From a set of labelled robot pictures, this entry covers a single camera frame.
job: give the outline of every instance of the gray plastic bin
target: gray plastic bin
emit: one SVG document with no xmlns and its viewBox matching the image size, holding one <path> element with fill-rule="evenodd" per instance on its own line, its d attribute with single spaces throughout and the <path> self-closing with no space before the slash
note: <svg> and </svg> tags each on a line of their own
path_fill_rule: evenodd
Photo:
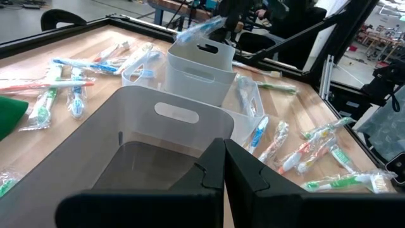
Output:
<svg viewBox="0 0 405 228">
<path fill-rule="evenodd" d="M 55 227 L 58 203 L 84 189 L 168 189 L 233 128 L 220 108 L 123 87 L 0 198 L 1 227 Z"/>
</svg>

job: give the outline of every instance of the black metal frame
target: black metal frame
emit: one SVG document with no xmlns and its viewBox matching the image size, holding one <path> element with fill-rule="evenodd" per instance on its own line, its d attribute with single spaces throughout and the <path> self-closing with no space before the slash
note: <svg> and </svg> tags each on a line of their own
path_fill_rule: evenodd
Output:
<svg viewBox="0 0 405 228">
<path fill-rule="evenodd" d="M 371 3 L 377 3 L 378 0 L 369 0 L 368 2 Z M 338 19 L 346 19 L 345 21 L 350 22 L 350 18 L 346 18 L 343 16 L 335 16 L 332 17 L 333 19 L 328 19 L 328 22 L 322 23 L 321 25 L 315 25 L 316 28 L 318 29 L 324 29 L 327 28 L 327 25 L 330 25 L 332 22 L 336 22 Z M 158 25 L 153 25 L 150 23 L 146 23 L 146 22 L 142 22 L 140 20 L 136 20 L 136 19 L 132 19 L 129 17 L 125 17 L 125 16 L 118 16 L 118 15 L 107 15 L 105 18 L 102 19 L 98 19 L 98 20 L 93 20 L 91 22 L 88 22 L 87 25 L 70 25 L 70 26 L 66 26 L 66 27 L 62 27 L 62 28 L 56 28 L 53 30 L 48 30 L 45 32 L 42 32 L 38 35 L 32 35 L 30 37 L 26 37 L 26 38 L 22 38 L 22 39 L 17 39 L 14 41 L 9 41 L 9 42 L 4 42 L 2 44 L 0 44 L 0 59 L 9 57 L 9 56 L 13 56 L 16 55 L 18 53 L 23 53 L 25 51 L 31 50 L 31 49 L 35 49 L 35 48 L 39 48 L 41 46 L 44 46 L 46 44 L 50 44 L 56 41 L 60 41 L 62 39 L 66 39 L 68 37 L 72 37 L 74 35 L 78 35 L 78 34 L 82 34 L 84 32 L 88 32 L 106 25 L 112 25 L 112 26 L 116 26 L 116 27 L 120 27 L 122 29 L 125 30 L 129 30 L 132 32 L 137 32 L 139 34 L 143 34 L 143 35 L 147 35 L 149 37 L 153 37 L 162 41 L 167 41 L 167 42 L 174 42 L 174 36 L 176 34 L 175 31 L 170 30 L 170 29 L 166 29 L 164 27 L 158 26 Z M 330 36 L 327 45 L 325 45 L 325 47 L 322 50 L 322 53 L 326 53 L 326 54 L 333 54 L 332 49 L 329 49 L 329 44 L 331 43 L 330 40 L 335 39 L 333 34 Z M 293 36 L 290 39 L 287 39 L 286 42 L 284 42 L 282 45 L 278 45 L 275 47 L 271 48 L 271 51 L 279 51 L 282 49 L 282 47 L 285 47 L 286 45 L 290 44 L 291 42 L 296 42 L 297 40 L 302 39 L 302 35 L 297 35 L 297 36 Z M 351 39 L 347 36 L 342 37 L 342 39 L 348 40 Z M 335 51 L 340 51 L 342 48 L 346 49 L 345 46 L 340 46 L 340 48 L 334 48 Z M 315 89 L 316 86 L 318 86 L 319 84 L 319 79 L 320 79 L 320 74 L 319 77 L 317 76 L 317 74 L 315 74 L 314 72 L 303 72 L 301 70 L 297 70 L 295 68 L 291 68 L 288 67 L 286 65 L 283 64 L 279 64 L 276 61 L 269 61 L 269 60 L 258 60 L 258 61 L 247 61 L 246 58 L 243 56 L 243 54 L 241 55 L 241 53 L 237 53 L 234 56 L 234 60 L 236 61 L 240 61 L 242 63 L 245 63 L 247 65 L 250 65 L 252 67 L 257 67 L 260 68 L 262 70 L 278 70 L 283 72 L 284 77 L 293 79 L 293 80 L 298 80 L 300 82 L 304 82 L 307 84 L 311 84 Z M 323 62 L 322 60 L 322 55 L 320 55 L 317 58 L 317 61 L 319 62 Z M 316 77 L 317 80 L 311 80 L 311 76 L 312 77 Z M 361 94 L 363 94 L 361 91 L 359 90 L 355 90 L 355 89 L 348 89 L 348 92 L 359 92 Z M 328 101 L 324 101 L 329 108 L 334 111 L 334 108 L 330 105 L 330 103 Z M 335 115 L 337 117 L 340 117 L 340 115 L 334 111 Z M 373 155 L 373 153 L 371 153 L 371 151 L 364 146 L 363 142 L 361 142 L 361 140 L 359 140 L 358 136 L 356 135 L 356 133 L 354 133 L 354 131 L 349 128 L 346 127 L 347 131 L 349 131 L 349 133 L 353 136 L 353 138 L 355 139 L 355 141 L 363 148 L 364 152 L 370 157 L 370 159 L 376 163 L 376 165 L 378 165 L 378 161 L 375 159 L 375 155 Z"/>
</svg>

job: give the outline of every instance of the green cloth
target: green cloth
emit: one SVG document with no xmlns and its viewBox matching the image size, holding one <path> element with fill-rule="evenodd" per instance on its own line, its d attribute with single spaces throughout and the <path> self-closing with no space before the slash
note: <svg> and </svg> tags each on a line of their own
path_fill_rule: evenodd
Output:
<svg viewBox="0 0 405 228">
<path fill-rule="evenodd" d="M 13 131 L 27 108 L 26 101 L 0 96 L 0 141 Z"/>
</svg>

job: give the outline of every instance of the translucent storage bin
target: translucent storage bin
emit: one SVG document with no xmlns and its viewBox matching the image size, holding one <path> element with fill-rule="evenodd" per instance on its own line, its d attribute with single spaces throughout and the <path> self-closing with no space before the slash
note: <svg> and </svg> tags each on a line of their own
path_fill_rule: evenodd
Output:
<svg viewBox="0 0 405 228">
<path fill-rule="evenodd" d="M 234 81 L 235 49 L 209 39 L 176 42 L 168 50 L 165 90 L 207 104 L 220 106 Z"/>
<path fill-rule="evenodd" d="M 168 189 L 233 128 L 220 108 L 123 87 L 0 199 L 1 227 L 54 227 L 58 203 L 84 189 Z"/>
<path fill-rule="evenodd" d="M 164 58 L 161 56 L 161 61 L 155 61 L 152 63 L 151 60 L 145 58 L 144 61 L 138 61 L 136 64 L 132 65 L 122 73 L 123 86 L 144 86 L 168 92 L 164 85 L 167 80 L 165 65 L 169 63 L 168 61 L 163 63 L 163 59 Z M 140 66 L 145 66 L 147 69 L 153 70 L 154 77 L 141 75 L 136 80 L 129 80 L 132 72 Z M 189 88 L 188 84 L 183 84 L 182 86 L 186 87 L 185 90 L 190 91 L 189 96 L 183 95 L 183 97 L 200 101 L 200 99 L 196 99 L 193 93 L 191 93 L 192 89 Z M 224 85 L 219 82 L 212 82 L 211 86 L 206 88 L 205 96 L 214 99 L 215 93 L 212 93 L 210 88 L 221 86 Z M 236 79 L 232 81 L 232 84 L 227 90 L 225 97 L 221 100 L 219 107 L 233 117 L 235 127 L 231 139 L 240 145 L 243 145 L 249 139 L 251 133 L 265 115 L 259 89 L 256 83 L 247 77 L 236 77 Z"/>
</svg>

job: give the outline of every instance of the bin handle cutout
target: bin handle cutout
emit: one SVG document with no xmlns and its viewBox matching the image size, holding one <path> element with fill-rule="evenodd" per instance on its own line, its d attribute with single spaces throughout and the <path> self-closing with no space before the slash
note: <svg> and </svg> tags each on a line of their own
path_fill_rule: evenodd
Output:
<svg viewBox="0 0 405 228">
<path fill-rule="evenodd" d="M 218 53 L 218 48 L 209 44 L 197 44 L 197 48 L 212 54 Z"/>
<path fill-rule="evenodd" d="M 186 122 L 189 124 L 196 124 L 199 121 L 199 115 L 195 111 L 187 110 L 166 103 L 156 103 L 154 110 L 158 115 Z"/>
<path fill-rule="evenodd" d="M 186 77 L 200 80 L 202 82 L 212 83 L 215 81 L 214 75 L 211 75 L 207 72 L 203 72 L 194 68 L 184 68 L 183 73 Z"/>
</svg>

